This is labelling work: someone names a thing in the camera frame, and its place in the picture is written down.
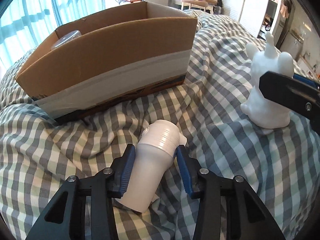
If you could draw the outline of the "white sliding wardrobe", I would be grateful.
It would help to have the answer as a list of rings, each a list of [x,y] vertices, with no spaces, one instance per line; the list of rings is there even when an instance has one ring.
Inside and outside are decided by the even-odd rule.
[[[256,37],[262,25],[268,0],[222,0],[223,14],[239,22]]]

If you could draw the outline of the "teal window curtains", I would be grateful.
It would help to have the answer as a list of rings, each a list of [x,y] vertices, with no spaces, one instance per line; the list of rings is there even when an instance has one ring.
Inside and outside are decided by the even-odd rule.
[[[103,0],[13,0],[1,16],[1,76],[57,27],[104,7]]]

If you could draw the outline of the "white dressing table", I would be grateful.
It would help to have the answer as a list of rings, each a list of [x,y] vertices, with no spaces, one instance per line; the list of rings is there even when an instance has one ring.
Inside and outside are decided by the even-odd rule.
[[[176,6],[180,6],[180,9],[200,9],[203,11],[209,11],[211,15],[214,14],[214,8],[217,5],[218,0],[171,0]]]

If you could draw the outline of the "brown cardboard box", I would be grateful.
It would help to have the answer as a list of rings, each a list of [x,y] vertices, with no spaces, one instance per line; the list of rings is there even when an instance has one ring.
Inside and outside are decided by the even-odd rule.
[[[150,2],[64,24],[29,56],[16,82],[52,119],[66,123],[184,83],[197,19]],[[71,31],[82,34],[51,46]]]

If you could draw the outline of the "checkered bed duvet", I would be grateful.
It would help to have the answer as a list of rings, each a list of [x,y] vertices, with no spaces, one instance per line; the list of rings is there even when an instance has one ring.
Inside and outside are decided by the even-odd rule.
[[[290,114],[281,129],[262,129],[241,111],[251,90],[245,45],[265,42],[235,20],[196,10],[197,32],[183,85],[58,125],[32,103],[15,77],[29,54],[1,80],[1,215],[25,239],[68,176],[95,175],[135,144],[158,119],[175,123],[190,155],[218,176],[243,176],[286,239],[310,215],[319,191],[319,136]]]

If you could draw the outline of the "clear lidded jar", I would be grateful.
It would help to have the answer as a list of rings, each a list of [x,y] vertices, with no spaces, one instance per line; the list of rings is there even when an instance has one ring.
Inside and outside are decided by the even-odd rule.
[[[79,38],[80,36],[82,36],[81,32],[79,30],[74,30],[71,31],[70,33],[64,35],[63,37],[61,37],[58,41],[56,41],[52,46],[51,46],[51,50],[54,50],[56,48],[59,48],[60,46],[63,46],[64,44]]]

